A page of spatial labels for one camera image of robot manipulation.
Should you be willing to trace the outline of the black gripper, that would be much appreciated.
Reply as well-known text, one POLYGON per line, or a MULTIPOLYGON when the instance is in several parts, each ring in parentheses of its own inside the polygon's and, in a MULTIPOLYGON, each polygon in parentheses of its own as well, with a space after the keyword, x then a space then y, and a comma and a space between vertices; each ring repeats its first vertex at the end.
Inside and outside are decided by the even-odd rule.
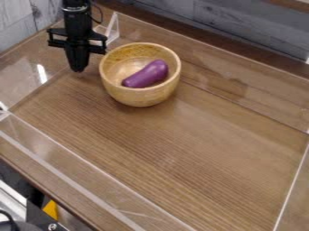
POLYGON ((107 37, 93 29, 93 0, 63 0, 65 27, 50 28, 49 45, 66 48, 70 68, 83 72, 89 66, 90 53, 106 54, 107 37))

